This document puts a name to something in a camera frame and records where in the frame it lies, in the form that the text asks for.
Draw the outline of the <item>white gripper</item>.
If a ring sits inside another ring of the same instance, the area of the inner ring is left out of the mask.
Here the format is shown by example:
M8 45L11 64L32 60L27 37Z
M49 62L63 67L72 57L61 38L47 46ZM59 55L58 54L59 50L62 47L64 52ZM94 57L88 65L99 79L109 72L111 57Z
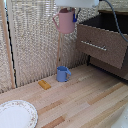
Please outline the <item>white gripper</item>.
M64 7L78 7L79 10L76 13L75 9L73 10L73 22L77 22L78 15L81 11L81 8L92 8L99 4L99 0L55 0L57 6Z

